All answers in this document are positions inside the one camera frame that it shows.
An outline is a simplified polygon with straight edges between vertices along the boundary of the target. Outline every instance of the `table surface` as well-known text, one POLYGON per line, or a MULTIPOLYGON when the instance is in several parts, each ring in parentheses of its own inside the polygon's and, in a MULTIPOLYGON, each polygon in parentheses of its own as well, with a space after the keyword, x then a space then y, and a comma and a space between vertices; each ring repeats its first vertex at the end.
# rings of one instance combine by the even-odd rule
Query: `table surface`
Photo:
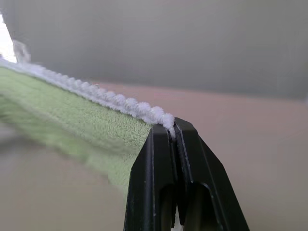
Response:
MULTIPOLYGON (((223 163, 250 230, 306 229, 308 107, 304 103, 102 86, 191 122, 223 163)), ((106 177, 5 126, 0 127, 0 153, 3 230, 123 229, 125 204, 106 177)))

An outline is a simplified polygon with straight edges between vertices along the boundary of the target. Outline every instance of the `beige wall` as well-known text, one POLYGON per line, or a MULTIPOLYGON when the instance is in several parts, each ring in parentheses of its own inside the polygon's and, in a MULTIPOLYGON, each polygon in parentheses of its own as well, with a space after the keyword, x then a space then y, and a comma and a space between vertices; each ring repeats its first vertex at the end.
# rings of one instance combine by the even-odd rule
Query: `beige wall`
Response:
POLYGON ((78 78, 303 98, 307 0, 0 0, 33 61, 78 78))

